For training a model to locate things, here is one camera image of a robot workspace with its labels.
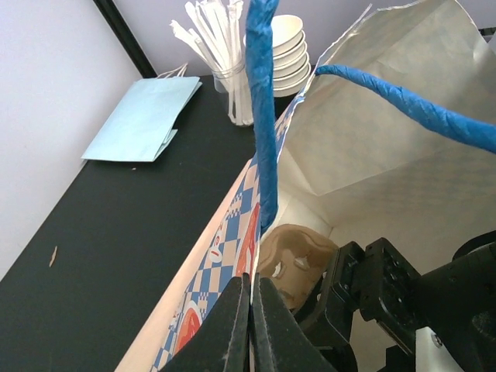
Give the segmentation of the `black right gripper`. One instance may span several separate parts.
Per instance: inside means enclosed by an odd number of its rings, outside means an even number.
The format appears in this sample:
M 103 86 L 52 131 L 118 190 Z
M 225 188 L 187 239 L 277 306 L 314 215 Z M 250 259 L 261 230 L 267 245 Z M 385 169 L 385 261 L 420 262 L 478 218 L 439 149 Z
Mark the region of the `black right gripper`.
M 325 277 L 294 313 L 302 332 L 320 350 L 350 344 L 353 313 L 374 320 L 407 355 L 415 353 L 422 317 L 412 304 L 418 271 L 385 238 L 366 248 L 350 242 L 334 253 Z

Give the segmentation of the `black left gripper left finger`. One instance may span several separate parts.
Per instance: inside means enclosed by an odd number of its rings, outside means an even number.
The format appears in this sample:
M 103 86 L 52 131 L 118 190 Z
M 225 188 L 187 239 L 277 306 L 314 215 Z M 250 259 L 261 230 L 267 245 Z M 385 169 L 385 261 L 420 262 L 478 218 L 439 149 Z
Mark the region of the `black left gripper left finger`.
M 250 276 L 232 278 L 205 321 L 164 372 L 249 370 Z

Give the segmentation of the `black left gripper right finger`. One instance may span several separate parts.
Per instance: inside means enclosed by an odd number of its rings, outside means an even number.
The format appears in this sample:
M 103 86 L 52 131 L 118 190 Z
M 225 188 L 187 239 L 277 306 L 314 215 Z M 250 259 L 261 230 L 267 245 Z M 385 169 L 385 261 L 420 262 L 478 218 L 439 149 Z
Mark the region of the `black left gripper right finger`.
M 309 342 L 273 282 L 256 275 L 251 290 L 250 338 L 255 371 L 334 371 Z

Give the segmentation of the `blue checkered paper bag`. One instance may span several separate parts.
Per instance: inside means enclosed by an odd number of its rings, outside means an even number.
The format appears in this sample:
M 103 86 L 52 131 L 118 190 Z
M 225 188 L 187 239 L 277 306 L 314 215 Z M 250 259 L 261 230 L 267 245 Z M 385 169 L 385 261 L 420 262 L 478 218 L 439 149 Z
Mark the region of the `blue checkered paper bag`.
M 495 121 L 495 55 L 457 1 L 366 11 L 319 58 L 355 67 L 482 122 Z M 386 237 L 422 267 L 495 227 L 495 155 L 446 139 L 385 99 L 318 76 L 278 119 L 276 226 L 335 243 Z M 195 334 L 227 282 L 260 269 L 268 235 L 258 164 L 243 168 L 120 371 L 157 371 Z

